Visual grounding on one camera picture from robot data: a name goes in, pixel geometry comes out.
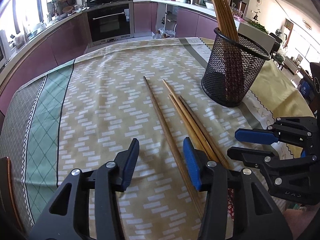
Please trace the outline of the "dark bamboo chopstick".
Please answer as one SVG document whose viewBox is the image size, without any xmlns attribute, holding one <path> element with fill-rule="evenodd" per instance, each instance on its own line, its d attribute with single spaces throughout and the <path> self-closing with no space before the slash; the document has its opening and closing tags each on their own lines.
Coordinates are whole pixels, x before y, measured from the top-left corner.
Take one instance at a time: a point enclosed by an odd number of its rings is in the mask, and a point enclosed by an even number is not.
<svg viewBox="0 0 320 240">
<path fill-rule="evenodd" d="M 191 179 L 189 178 L 189 173 L 188 173 L 188 170 L 184 164 L 183 158 L 178 150 L 178 147 L 177 147 L 176 142 L 171 134 L 169 126 L 164 118 L 164 115 L 163 115 L 163 113 L 157 103 L 157 100 L 156 100 L 156 98 L 152 92 L 152 89 L 151 89 L 145 76 L 143 77 L 143 80 L 144 80 L 144 83 L 145 83 L 146 88 L 148 90 L 151 102 L 153 104 L 153 108 L 156 112 L 157 118 L 160 123 L 160 126 L 163 130 L 165 139 L 166 139 L 166 141 L 169 145 L 169 148 L 172 152 L 173 158 L 175 159 L 178 170 L 179 170 L 181 177 L 185 183 L 185 186 L 187 188 L 189 196 L 190 196 L 191 200 L 193 201 L 193 203 L 195 204 L 195 207 L 196 207 L 197 213 L 199 214 L 199 217 L 202 219 L 203 218 L 203 206 L 200 201 L 199 195 L 191 183 Z"/>
</svg>

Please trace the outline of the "yellow cloth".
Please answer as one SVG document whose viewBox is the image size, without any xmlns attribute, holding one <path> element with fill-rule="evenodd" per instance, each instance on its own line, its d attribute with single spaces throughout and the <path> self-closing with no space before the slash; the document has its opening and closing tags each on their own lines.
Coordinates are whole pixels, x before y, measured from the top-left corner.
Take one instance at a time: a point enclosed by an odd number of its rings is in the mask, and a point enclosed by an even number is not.
<svg viewBox="0 0 320 240">
<path fill-rule="evenodd" d="M 253 85 L 236 107 L 214 102 L 202 88 L 196 98 L 199 103 L 197 117 L 225 157 L 227 149 L 232 146 L 274 151 L 281 159 L 300 157 L 302 149 L 298 146 L 283 142 L 249 144 L 235 138 L 239 128 L 267 128 L 279 117 L 311 116 L 300 92 L 271 61 L 264 63 Z"/>
</svg>

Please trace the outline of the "patterned beige green tablecloth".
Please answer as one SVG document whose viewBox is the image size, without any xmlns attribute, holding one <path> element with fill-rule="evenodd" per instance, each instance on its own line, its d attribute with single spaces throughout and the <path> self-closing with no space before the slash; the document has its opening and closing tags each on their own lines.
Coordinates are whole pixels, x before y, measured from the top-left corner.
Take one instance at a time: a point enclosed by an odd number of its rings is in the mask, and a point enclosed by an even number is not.
<svg viewBox="0 0 320 240">
<path fill-rule="evenodd" d="M 1 156 L 11 159 L 25 231 L 31 231 L 69 172 L 99 168 L 136 138 L 140 153 L 132 182 L 118 194 L 125 238 L 196 239 L 201 219 L 143 77 L 181 148 L 187 131 L 163 79 L 196 114 L 212 45 L 200 38 L 115 44 L 21 85 L 5 114 Z"/>
</svg>

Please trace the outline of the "purple kitchen cabinets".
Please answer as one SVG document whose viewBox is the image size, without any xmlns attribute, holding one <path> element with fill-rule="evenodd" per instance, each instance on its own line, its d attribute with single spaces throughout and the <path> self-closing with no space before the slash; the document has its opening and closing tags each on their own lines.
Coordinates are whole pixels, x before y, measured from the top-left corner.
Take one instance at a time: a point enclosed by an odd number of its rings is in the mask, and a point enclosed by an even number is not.
<svg viewBox="0 0 320 240">
<path fill-rule="evenodd" d="M 206 28 L 215 20 L 215 12 L 198 5 L 164 0 L 133 2 L 134 38 L 149 36 L 160 27 L 166 5 L 171 5 L 177 13 L 179 37 L 213 38 Z M 6 114 L 13 94 L 21 85 L 90 50 L 119 41 L 111 38 L 91 43 L 87 16 L 87 11 L 79 12 L 53 24 L 12 55 L 1 69 L 2 114 Z"/>
</svg>

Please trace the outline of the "white microwave oven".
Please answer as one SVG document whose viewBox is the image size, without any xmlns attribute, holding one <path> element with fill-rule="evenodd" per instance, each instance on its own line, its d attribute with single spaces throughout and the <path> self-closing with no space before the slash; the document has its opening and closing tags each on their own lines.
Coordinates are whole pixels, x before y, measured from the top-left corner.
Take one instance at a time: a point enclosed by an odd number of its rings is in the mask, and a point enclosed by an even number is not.
<svg viewBox="0 0 320 240">
<path fill-rule="evenodd" d="M 7 37 L 4 30 L 1 30 L 0 46 L 1 46 L 0 67 L 2 69 L 6 64 L 6 62 L 8 61 L 8 57 L 9 57 L 8 56 L 9 44 L 8 44 Z"/>
</svg>

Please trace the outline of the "black mesh utensil holder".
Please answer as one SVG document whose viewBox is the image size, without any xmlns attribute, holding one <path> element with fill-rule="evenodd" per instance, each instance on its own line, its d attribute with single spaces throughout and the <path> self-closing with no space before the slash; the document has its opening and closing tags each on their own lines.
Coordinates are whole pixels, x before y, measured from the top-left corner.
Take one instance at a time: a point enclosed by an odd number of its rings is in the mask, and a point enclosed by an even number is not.
<svg viewBox="0 0 320 240">
<path fill-rule="evenodd" d="M 201 86 L 216 103 L 236 107 L 271 56 L 261 45 L 242 34 L 234 41 L 223 35 L 219 28 L 215 28 L 214 33 L 216 37 Z"/>
</svg>

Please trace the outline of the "white kitchen island counter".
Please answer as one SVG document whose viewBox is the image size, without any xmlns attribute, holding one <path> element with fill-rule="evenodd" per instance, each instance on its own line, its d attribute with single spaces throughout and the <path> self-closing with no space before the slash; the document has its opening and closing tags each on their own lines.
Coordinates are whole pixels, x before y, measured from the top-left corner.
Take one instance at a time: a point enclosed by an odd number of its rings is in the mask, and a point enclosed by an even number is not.
<svg viewBox="0 0 320 240">
<path fill-rule="evenodd" d="M 180 2 L 159 0 L 159 3 L 173 5 L 177 9 L 176 37 L 202 37 L 214 39 L 214 29 L 218 27 L 213 10 Z M 235 20 L 238 33 L 245 35 L 270 52 L 275 39 L 244 21 Z"/>
</svg>

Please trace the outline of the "built-in black oven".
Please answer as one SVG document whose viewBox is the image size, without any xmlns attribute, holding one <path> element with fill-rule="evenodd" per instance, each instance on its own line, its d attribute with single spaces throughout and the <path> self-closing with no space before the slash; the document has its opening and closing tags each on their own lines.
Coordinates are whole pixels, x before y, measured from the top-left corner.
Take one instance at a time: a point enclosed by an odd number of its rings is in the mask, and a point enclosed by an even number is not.
<svg viewBox="0 0 320 240">
<path fill-rule="evenodd" d="M 102 5 L 87 11 L 93 43 L 122 40 L 133 35 L 133 2 Z"/>
</svg>

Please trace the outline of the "dark wooden chair back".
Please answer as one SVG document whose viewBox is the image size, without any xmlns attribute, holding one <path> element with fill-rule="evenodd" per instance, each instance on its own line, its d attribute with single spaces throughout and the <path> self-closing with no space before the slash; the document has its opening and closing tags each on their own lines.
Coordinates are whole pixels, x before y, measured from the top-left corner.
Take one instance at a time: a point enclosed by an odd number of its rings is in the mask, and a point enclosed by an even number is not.
<svg viewBox="0 0 320 240">
<path fill-rule="evenodd" d="M 23 226 L 17 212 L 12 181 L 10 159 L 1 158 L 1 239 L 24 239 Z"/>
</svg>

